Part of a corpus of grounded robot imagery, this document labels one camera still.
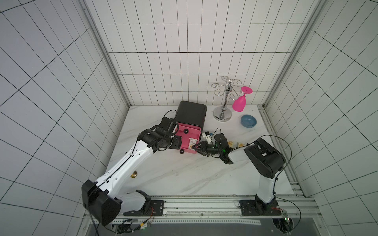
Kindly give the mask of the pink drawer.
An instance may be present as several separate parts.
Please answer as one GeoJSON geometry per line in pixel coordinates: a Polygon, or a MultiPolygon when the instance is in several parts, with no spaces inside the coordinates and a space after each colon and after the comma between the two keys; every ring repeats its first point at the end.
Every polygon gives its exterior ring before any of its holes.
{"type": "Polygon", "coordinates": [[[178,127],[178,132],[176,133],[176,135],[181,136],[181,141],[182,141],[180,149],[179,149],[180,154],[184,154],[184,153],[197,154],[197,152],[194,149],[189,148],[189,142],[190,142],[190,138],[197,139],[199,142],[200,136],[201,136],[201,128],[197,126],[189,125],[189,124],[183,124],[183,123],[178,123],[178,125],[179,127],[178,127]]]}

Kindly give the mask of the black drawer cabinet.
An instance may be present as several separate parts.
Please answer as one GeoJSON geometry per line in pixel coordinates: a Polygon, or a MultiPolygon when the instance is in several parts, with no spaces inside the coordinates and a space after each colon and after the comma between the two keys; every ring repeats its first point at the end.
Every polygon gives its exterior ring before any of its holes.
{"type": "Polygon", "coordinates": [[[207,106],[204,104],[181,101],[177,108],[175,121],[181,124],[188,124],[203,129],[207,113],[207,106]]]}

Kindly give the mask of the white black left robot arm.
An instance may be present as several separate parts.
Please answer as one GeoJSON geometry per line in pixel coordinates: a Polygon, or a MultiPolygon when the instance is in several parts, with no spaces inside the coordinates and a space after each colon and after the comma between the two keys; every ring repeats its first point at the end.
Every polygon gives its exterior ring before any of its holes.
{"type": "Polygon", "coordinates": [[[159,125],[139,133],[131,149],[110,170],[96,181],[87,180],[81,187],[84,208],[92,219],[106,226],[121,211],[145,215],[150,210],[150,196],[141,190],[122,197],[119,192],[137,168],[157,151],[179,150],[181,136],[177,135],[175,119],[163,117],[159,125]]]}

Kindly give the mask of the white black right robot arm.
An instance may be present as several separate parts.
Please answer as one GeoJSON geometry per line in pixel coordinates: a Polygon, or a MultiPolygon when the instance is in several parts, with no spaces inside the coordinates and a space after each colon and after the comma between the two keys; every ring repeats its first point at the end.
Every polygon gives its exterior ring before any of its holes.
{"type": "Polygon", "coordinates": [[[223,133],[216,134],[214,143],[207,141],[192,146],[203,156],[214,155],[225,164],[235,164],[240,159],[249,160],[259,172],[258,191],[253,200],[240,200],[238,206],[243,216],[281,215],[276,200],[275,186],[284,169],[284,156],[263,137],[242,147],[231,148],[223,133]]]}

